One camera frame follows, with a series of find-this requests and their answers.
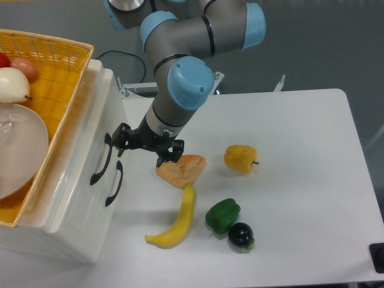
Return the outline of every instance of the green bell pepper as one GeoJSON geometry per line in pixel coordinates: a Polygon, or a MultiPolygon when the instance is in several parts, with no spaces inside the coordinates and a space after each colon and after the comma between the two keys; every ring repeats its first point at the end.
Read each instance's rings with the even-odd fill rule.
{"type": "Polygon", "coordinates": [[[207,225],[219,235],[226,233],[236,221],[240,206],[232,198],[225,199],[213,206],[205,215],[207,225]]]}

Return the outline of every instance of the white plastic container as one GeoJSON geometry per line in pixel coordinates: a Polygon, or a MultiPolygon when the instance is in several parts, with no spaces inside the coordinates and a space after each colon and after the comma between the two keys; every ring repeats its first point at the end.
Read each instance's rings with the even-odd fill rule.
{"type": "Polygon", "coordinates": [[[106,160],[105,134],[112,135],[121,122],[127,117],[113,72],[91,60],[39,193],[18,227],[0,227],[0,247],[98,260],[119,197],[108,207],[105,201],[121,176],[117,160],[124,168],[128,151],[117,158],[113,149],[103,177],[92,186],[89,182],[106,160]]]}

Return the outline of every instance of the yellow bell pepper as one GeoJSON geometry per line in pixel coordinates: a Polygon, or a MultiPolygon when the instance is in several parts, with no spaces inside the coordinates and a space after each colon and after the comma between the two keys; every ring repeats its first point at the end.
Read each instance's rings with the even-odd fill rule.
{"type": "Polygon", "coordinates": [[[248,145],[229,146],[224,155],[224,162],[231,168],[249,173],[253,170],[257,159],[257,151],[248,145]]]}

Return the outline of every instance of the wicker basket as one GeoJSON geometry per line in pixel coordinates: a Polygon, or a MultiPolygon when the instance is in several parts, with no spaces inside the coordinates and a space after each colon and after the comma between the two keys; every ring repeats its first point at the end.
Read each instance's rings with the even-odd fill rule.
{"type": "Polygon", "coordinates": [[[49,148],[34,178],[9,197],[0,200],[0,226],[16,227],[38,190],[44,168],[71,109],[80,80],[93,53],[93,46],[63,38],[0,29],[0,52],[11,60],[30,59],[38,70],[31,84],[32,100],[22,105],[35,111],[49,134],[49,148]]]}

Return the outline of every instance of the bell pepper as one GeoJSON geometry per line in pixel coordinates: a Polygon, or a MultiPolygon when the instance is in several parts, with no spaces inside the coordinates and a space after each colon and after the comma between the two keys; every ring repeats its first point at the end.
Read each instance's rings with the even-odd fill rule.
{"type": "Polygon", "coordinates": [[[248,173],[251,172],[256,162],[257,151],[248,145],[229,146],[224,155],[224,162],[231,168],[248,173]]]}
{"type": "Polygon", "coordinates": [[[214,205],[205,215],[205,221],[215,233],[222,235],[231,228],[239,213],[240,206],[228,198],[214,205]]]}

